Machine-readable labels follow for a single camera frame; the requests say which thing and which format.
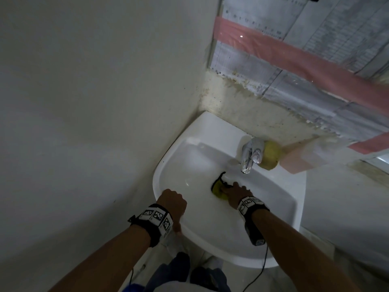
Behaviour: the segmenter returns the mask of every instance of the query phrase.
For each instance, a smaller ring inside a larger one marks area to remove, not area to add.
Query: wire
[[[132,276],[134,275],[134,269],[132,269],[132,274],[131,274],[131,277],[129,278],[129,285],[131,285],[131,282],[132,282]]]
[[[260,275],[263,273],[263,270],[265,269],[266,257],[267,257],[267,251],[268,251],[268,250],[269,250],[269,247],[267,246],[267,247],[266,247],[266,254],[265,254],[265,261],[263,262],[263,267],[262,267],[262,270],[261,270],[260,274],[257,275],[257,277],[254,279],[254,281],[252,281],[249,285],[247,285],[246,288],[245,288],[242,292],[245,292],[246,289],[247,289],[252,283],[254,283],[254,282],[260,277]]]

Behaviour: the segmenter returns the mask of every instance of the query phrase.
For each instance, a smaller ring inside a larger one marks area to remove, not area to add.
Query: chrome faucet
[[[251,167],[262,162],[263,149],[265,142],[258,138],[252,138],[248,143],[242,147],[241,171],[244,174],[250,173]]]

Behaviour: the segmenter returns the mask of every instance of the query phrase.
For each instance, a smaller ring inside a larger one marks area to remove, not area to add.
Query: sink basin
[[[292,175],[281,166],[271,171],[254,165],[250,174],[240,171],[242,146],[249,134],[204,112],[173,143],[153,177],[155,198],[166,188],[187,201],[181,218],[182,233],[207,252],[236,265],[261,268],[266,245],[253,246],[237,210],[211,193],[211,185],[223,180],[245,185],[270,211],[299,230],[303,212],[306,173]],[[268,252],[265,267],[277,266]]]

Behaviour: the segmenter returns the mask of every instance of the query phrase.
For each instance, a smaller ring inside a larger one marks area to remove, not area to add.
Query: person's foot
[[[184,252],[188,254],[188,250],[182,245],[181,237],[177,236],[174,232],[171,232],[161,244],[165,246],[168,250],[168,253],[171,257],[176,257],[179,252]]]
[[[207,269],[207,268],[210,268],[210,269],[222,269],[223,267],[223,263],[224,261],[220,258],[217,258],[216,256],[211,256],[210,258],[208,258],[203,264],[202,264],[202,267]]]

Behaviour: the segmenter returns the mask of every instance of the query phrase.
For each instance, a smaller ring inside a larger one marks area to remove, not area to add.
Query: hand
[[[231,188],[222,187],[221,191],[228,196],[228,203],[234,209],[238,209],[239,202],[247,197],[253,196],[252,192],[246,189],[245,186],[240,187],[236,181]]]
[[[159,196],[157,204],[169,211],[173,220],[173,231],[181,234],[180,218],[184,215],[187,202],[182,198],[180,193],[166,189]]]

